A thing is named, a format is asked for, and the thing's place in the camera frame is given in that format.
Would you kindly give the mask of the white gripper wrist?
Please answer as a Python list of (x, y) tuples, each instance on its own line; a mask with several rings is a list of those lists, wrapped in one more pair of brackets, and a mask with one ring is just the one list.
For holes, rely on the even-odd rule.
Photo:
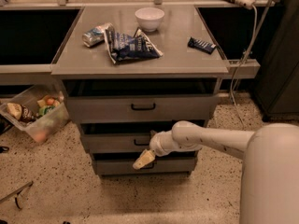
[(133, 168), (136, 170), (140, 170), (152, 163), (155, 160), (155, 154), (158, 157), (162, 157), (179, 149), (179, 145), (173, 139), (171, 131), (157, 133), (156, 131), (151, 130), (150, 136), (149, 148), (151, 150), (145, 149), (140, 154), (139, 158), (133, 164)]

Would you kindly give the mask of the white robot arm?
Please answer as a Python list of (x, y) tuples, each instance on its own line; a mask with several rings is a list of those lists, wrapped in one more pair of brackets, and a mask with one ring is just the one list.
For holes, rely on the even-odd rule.
[(242, 160), (239, 224), (299, 224), (299, 127), (272, 123), (256, 131), (175, 123), (154, 133), (136, 170), (172, 152), (206, 146)]

